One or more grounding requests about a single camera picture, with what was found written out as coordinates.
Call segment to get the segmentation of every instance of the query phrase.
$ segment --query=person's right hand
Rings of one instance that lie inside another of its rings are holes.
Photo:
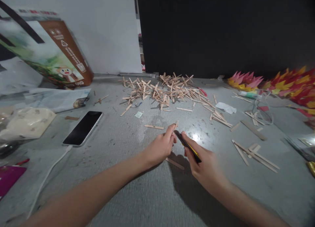
[[[197,164],[192,151],[185,147],[185,155],[188,157],[192,174],[199,183],[211,195],[217,194],[222,188],[229,188],[231,183],[221,170],[214,152],[198,145],[198,143],[190,139],[184,131],[181,134],[183,139],[198,153],[201,160],[201,162]]]

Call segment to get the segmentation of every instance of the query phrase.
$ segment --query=gray table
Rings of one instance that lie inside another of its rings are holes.
[[[138,108],[130,108],[120,114],[127,105],[122,104],[130,89],[125,90],[117,80],[121,77],[98,76],[91,87],[90,100],[86,107],[59,113],[41,138],[23,144],[15,155],[30,157],[25,174],[0,202],[0,223],[10,219],[7,226],[15,226],[23,220],[30,209],[37,189],[48,169],[65,151],[63,139],[75,127],[77,121],[65,120],[65,116],[82,117],[87,111],[102,111],[104,116],[86,144],[73,148],[58,163],[48,177],[35,209],[54,200],[70,188],[100,171],[142,151],[162,130],[144,127],[145,124],[167,126],[179,120],[179,130],[186,131],[200,145],[214,151],[226,176],[253,199],[270,211],[280,215],[292,226],[313,226],[315,210],[315,179],[308,171],[305,161],[281,139],[284,133],[275,125],[264,126],[261,131],[267,141],[261,141],[244,125],[234,132],[219,122],[209,121],[210,112],[197,104],[193,112],[177,110],[191,108],[193,102],[170,104],[173,112],[160,111],[158,103],[147,98]],[[195,79],[213,101],[235,108],[237,113],[224,117],[231,124],[241,119],[251,122],[243,111],[251,104],[232,98],[233,90],[224,88],[217,80]],[[109,96],[102,104],[93,106],[99,98]],[[136,112],[144,112],[138,119]],[[286,133],[312,133],[302,122],[303,118],[289,108],[272,108],[276,124]],[[247,167],[233,146],[231,139],[248,147],[261,145],[260,153],[277,164],[278,174],[253,159],[247,159]],[[182,164],[185,171],[161,163],[154,170],[133,180],[120,190],[92,220],[90,226],[243,226],[192,177],[189,163],[183,157],[183,147],[173,147],[172,159]]]

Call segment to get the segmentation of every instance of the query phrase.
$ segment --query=white smartphone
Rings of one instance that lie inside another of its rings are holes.
[[[89,111],[80,120],[77,126],[71,131],[71,133],[63,141],[63,145],[82,146],[88,137],[91,135],[96,124],[100,121],[103,113]]]

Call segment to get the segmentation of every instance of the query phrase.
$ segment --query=cartoon character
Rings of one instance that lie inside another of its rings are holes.
[[[63,77],[67,82],[71,83],[79,80],[79,78],[73,73],[73,70],[68,66],[60,66],[56,68],[58,75]]]

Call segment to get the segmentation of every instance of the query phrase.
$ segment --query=black wall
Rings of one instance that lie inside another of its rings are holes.
[[[138,0],[147,72],[315,67],[315,0]]]

